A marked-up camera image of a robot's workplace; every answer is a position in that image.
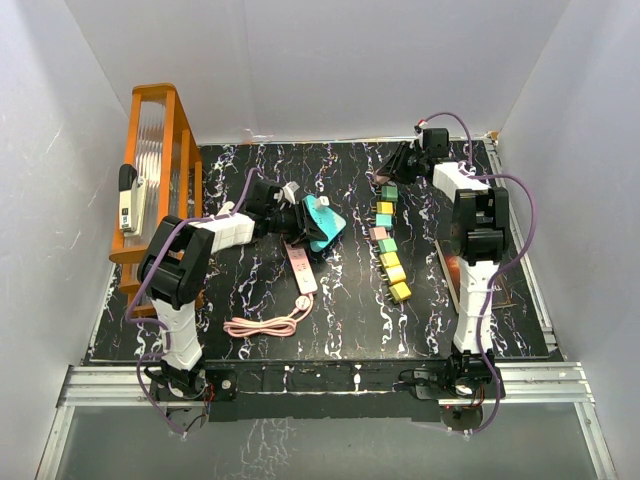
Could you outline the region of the teal triangular power strip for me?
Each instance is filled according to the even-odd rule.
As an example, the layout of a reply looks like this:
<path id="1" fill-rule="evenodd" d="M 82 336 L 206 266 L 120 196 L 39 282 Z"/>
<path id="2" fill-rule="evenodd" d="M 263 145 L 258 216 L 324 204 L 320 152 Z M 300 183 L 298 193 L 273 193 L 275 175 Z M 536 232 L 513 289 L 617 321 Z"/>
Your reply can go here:
<path id="1" fill-rule="evenodd" d="M 341 234 L 346 227 L 346 220 L 331 208 L 327 196 L 307 195 L 303 202 L 309 210 L 311 219 L 319 231 L 325 235 L 324 240 L 309 241 L 310 249 L 318 253 L 325 250 Z"/>

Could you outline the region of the pink power strip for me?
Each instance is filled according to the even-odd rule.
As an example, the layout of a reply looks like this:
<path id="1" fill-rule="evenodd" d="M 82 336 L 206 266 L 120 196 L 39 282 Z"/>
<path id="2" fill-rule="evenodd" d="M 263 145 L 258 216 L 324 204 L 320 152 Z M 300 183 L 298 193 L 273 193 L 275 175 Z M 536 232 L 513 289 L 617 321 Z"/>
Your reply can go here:
<path id="1" fill-rule="evenodd" d="M 285 243 L 294 278 L 301 295 L 315 294 L 318 286 L 307 253 L 302 247 Z"/>

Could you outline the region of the yellow plug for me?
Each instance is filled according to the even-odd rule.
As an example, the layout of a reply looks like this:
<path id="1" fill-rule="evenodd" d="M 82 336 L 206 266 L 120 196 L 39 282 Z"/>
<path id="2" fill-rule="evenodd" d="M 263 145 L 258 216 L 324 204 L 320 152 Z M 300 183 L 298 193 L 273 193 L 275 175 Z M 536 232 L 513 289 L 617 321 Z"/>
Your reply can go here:
<path id="1" fill-rule="evenodd" d="M 396 207 L 394 202 L 378 201 L 376 203 L 376 213 L 379 215 L 393 216 L 395 211 Z"/>

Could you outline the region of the blue plug adapter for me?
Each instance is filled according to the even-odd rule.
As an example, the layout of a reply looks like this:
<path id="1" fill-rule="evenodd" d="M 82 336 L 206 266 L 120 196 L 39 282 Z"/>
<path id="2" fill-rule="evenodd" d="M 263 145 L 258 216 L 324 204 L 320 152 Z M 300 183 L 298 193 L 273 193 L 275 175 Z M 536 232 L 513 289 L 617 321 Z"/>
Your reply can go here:
<path id="1" fill-rule="evenodd" d="M 391 214 L 378 213 L 375 215 L 375 227 L 390 230 L 393 228 L 393 216 Z"/>

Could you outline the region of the green plug adapter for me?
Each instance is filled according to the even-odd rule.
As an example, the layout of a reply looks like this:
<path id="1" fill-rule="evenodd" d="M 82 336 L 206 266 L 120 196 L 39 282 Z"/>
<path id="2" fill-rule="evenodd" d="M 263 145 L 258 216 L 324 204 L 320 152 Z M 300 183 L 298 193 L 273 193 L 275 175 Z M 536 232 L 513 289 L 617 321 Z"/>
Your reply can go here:
<path id="1" fill-rule="evenodd" d="M 393 238 L 384 238 L 378 241 L 378 249 L 381 254 L 397 252 L 398 247 Z"/>

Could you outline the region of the yellow plug adapter one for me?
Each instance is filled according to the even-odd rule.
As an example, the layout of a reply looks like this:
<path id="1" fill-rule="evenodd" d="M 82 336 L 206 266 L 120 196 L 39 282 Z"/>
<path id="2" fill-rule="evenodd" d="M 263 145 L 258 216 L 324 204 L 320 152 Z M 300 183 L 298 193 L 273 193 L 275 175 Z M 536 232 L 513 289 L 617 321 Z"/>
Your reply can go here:
<path id="1" fill-rule="evenodd" d="M 393 268 L 401 264 L 400 259 L 396 252 L 386 252 L 379 256 L 381 265 L 385 268 Z"/>

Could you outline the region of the yellow plug adapter two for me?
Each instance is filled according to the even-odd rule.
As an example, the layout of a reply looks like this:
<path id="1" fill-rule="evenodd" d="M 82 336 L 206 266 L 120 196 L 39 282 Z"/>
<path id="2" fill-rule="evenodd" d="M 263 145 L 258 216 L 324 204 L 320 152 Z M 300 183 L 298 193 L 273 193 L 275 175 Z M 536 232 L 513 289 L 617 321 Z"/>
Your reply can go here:
<path id="1" fill-rule="evenodd" d="M 406 272 L 401 265 L 395 265 L 384 269 L 384 275 L 389 285 L 406 281 Z"/>

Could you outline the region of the yellow plug adapter three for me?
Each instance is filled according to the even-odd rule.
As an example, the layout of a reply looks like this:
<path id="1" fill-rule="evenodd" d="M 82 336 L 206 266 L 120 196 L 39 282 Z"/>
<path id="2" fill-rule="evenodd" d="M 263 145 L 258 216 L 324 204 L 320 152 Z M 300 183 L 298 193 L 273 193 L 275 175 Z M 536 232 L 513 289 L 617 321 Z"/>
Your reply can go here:
<path id="1" fill-rule="evenodd" d="M 395 283 L 389 287 L 388 297 L 395 303 L 400 304 L 408 300 L 412 292 L 408 284 L 404 281 Z"/>

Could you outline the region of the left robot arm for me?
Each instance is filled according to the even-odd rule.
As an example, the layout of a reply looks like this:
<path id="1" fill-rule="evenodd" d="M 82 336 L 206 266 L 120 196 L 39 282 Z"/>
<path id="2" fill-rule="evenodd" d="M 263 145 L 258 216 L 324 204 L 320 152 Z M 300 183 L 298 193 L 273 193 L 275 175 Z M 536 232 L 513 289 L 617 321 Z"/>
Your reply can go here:
<path id="1" fill-rule="evenodd" d="M 245 185 L 237 202 L 225 204 L 215 215 L 186 220 L 167 216 L 161 221 L 137 275 L 155 310 L 163 342 L 160 370 L 147 375 L 172 394 L 194 399 L 206 387 L 196 300 L 213 254 L 277 234 L 284 240 L 299 290 L 291 313 L 261 321 L 234 317 L 223 325 L 229 336 L 288 337 L 311 312 L 317 283 L 306 253 L 326 248 L 345 223 L 327 197 L 298 199 L 297 188 L 294 182 L 280 186 L 256 180 Z"/>

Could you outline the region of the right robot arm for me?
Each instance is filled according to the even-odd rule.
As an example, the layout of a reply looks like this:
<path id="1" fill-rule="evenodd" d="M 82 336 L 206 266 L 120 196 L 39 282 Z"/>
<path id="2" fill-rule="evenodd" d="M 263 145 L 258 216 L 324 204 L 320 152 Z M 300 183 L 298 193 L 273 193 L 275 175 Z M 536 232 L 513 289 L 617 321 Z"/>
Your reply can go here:
<path id="1" fill-rule="evenodd" d="M 459 310 L 439 383 L 460 397 L 489 384 L 499 391 L 490 322 L 494 284 L 510 245 L 509 193 L 450 158 L 447 129 L 422 121 L 414 130 L 415 138 L 399 144 L 374 181 L 409 184 L 423 177 L 453 203 L 450 244 L 460 272 Z"/>

